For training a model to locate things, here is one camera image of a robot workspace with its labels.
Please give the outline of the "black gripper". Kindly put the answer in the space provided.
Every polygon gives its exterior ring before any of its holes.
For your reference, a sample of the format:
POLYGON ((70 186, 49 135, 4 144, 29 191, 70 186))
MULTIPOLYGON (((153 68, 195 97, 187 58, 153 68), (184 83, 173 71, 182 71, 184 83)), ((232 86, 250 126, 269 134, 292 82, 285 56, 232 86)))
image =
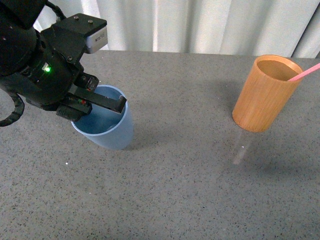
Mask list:
POLYGON ((122 113, 127 99, 93 92, 99 80, 84 72, 80 59, 85 44, 68 40, 53 25, 41 32, 14 24, 0 27, 0 87, 11 96, 59 117, 79 121, 92 105, 122 113))

